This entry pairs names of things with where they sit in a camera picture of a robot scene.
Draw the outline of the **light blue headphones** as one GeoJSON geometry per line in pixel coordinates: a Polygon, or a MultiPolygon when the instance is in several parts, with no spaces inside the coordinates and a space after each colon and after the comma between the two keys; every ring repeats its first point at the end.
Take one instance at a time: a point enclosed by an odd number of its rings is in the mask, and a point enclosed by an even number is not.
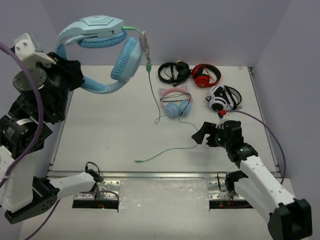
{"type": "Polygon", "coordinates": [[[142,30],[127,25],[124,20],[107,15],[82,17],[65,26],[56,37],[55,52],[69,59],[68,48],[84,49],[92,54],[80,61],[86,65],[109,65],[107,81],[84,77],[81,88],[93,94],[111,94],[124,87],[141,65],[143,47],[142,30]]]}

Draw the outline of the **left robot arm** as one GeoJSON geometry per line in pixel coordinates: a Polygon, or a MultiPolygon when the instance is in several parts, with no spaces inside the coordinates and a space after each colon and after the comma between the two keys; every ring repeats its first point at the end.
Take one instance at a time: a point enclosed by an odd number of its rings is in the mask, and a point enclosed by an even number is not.
{"type": "Polygon", "coordinates": [[[103,178],[93,169],[56,180],[35,176],[49,124],[66,118],[68,95],[85,81],[81,64],[54,52],[50,63],[36,61],[13,78],[19,92],[0,119],[0,206],[11,224],[48,211],[62,198],[93,192],[103,178]]]}

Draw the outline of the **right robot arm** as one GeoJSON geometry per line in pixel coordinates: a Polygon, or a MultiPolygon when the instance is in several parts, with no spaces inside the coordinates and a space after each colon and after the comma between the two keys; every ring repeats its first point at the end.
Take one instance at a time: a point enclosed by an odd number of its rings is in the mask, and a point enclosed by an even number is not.
{"type": "Polygon", "coordinates": [[[226,175],[230,193],[239,194],[259,213],[274,240],[302,240],[313,234],[312,208],[297,199],[265,167],[258,152],[245,142],[240,121],[204,122],[191,137],[198,145],[224,148],[238,170],[226,175]]]}

